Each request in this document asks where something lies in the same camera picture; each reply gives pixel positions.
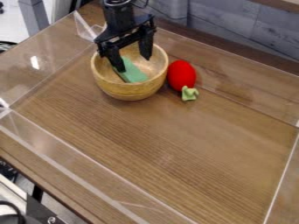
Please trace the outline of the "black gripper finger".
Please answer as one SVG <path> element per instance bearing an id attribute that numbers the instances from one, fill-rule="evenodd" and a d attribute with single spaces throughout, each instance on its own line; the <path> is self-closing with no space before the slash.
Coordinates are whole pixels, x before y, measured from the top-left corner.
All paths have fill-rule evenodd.
<path id="1" fill-rule="evenodd" d="M 153 50 L 154 50 L 155 30 L 150 26 L 143 25 L 141 27 L 141 34 L 142 38 L 139 39 L 139 52 L 142 56 L 147 60 L 150 60 L 153 57 Z"/>
<path id="2" fill-rule="evenodd" d="M 125 61 L 121 57 L 119 48 L 115 45 L 107 47 L 107 58 L 114 68 L 123 73 L 126 69 Z"/>

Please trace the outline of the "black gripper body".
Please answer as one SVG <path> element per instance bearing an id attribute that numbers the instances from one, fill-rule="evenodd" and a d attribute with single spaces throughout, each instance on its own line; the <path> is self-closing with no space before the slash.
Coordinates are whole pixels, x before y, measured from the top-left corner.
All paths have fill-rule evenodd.
<path id="1" fill-rule="evenodd" d="M 137 14 L 137 0 L 103 0 L 103 12 L 107 29 L 95 39 L 99 55 L 107 57 L 109 46 L 119 49 L 139 44 L 141 27 L 150 26 L 155 32 L 155 16 L 149 13 Z"/>

